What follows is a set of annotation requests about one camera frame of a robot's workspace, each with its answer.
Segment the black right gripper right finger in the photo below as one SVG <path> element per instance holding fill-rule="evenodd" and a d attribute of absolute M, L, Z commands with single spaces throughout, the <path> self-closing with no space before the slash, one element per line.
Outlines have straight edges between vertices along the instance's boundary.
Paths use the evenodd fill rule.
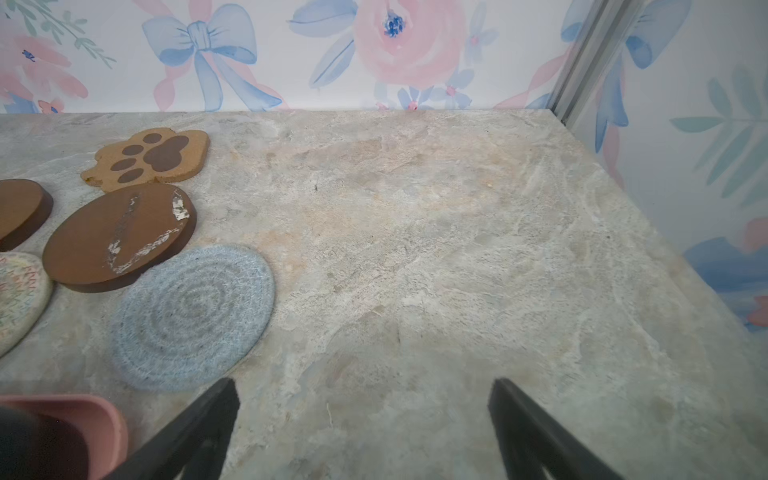
<path fill-rule="evenodd" d="M 509 479 L 620 477 L 511 380 L 494 380 L 488 410 Z"/>

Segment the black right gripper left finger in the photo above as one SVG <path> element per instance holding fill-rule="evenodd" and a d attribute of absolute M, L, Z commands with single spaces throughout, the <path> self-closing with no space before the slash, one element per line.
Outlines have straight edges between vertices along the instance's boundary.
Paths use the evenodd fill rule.
<path fill-rule="evenodd" d="M 109 479 L 218 479 L 238 416 L 236 383 L 215 382 Z"/>

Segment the grey woven round coaster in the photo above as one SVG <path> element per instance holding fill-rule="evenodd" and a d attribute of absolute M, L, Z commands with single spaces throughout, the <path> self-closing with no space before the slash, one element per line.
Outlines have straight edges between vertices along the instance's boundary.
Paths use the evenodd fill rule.
<path fill-rule="evenodd" d="M 109 327 L 112 363 L 140 390 L 215 381 L 260 340 L 275 292 L 269 264 L 252 248 L 185 251 L 144 273 L 118 303 Z"/>

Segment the scratched round wooden coaster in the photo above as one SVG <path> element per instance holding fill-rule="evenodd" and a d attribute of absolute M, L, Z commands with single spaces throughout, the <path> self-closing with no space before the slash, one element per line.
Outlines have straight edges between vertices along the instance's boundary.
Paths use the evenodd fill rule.
<path fill-rule="evenodd" d="M 178 254 L 196 224 L 196 208 L 177 186 L 123 188 L 70 215 L 49 238 L 43 267 L 53 281 L 76 292 L 116 290 Z"/>

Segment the multicolour embroidered round coaster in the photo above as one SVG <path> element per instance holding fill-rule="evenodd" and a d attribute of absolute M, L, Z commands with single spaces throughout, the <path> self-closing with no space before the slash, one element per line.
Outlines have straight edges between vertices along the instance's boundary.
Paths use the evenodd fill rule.
<path fill-rule="evenodd" d="M 53 291 L 39 257 L 1 253 L 1 356 L 9 353 L 33 328 Z"/>

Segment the cork paw print coaster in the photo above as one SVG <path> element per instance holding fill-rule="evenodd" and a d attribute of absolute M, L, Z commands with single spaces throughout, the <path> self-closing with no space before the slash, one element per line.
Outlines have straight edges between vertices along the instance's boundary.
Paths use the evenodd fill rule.
<path fill-rule="evenodd" d="M 141 184 L 180 182 L 202 170 L 209 146 L 209 135 L 201 130 L 148 129 L 98 150 L 96 165 L 80 177 L 105 193 Z"/>

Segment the plain round wooden coaster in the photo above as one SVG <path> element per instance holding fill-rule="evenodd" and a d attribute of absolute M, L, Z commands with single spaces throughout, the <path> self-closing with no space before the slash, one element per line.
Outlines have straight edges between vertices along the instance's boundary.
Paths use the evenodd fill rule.
<path fill-rule="evenodd" d="M 54 200 L 39 183 L 27 179 L 1 181 L 1 251 L 13 250 L 49 218 Z"/>

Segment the pink plastic tray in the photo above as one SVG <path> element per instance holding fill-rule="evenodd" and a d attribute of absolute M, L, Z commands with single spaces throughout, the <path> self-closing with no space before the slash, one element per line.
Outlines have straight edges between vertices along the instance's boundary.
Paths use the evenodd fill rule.
<path fill-rule="evenodd" d="M 87 446 L 87 479 L 104 478 L 127 457 L 128 427 L 120 411 L 104 398 L 88 394 L 3 395 L 2 406 L 73 425 Z"/>

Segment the light blue mug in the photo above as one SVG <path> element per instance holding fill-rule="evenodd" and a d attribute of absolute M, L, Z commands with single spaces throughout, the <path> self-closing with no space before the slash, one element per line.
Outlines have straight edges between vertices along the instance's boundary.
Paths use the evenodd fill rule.
<path fill-rule="evenodd" d="M 2 479 L 87 479 L 89 455 L 70 423 L 1 407 Z"/>

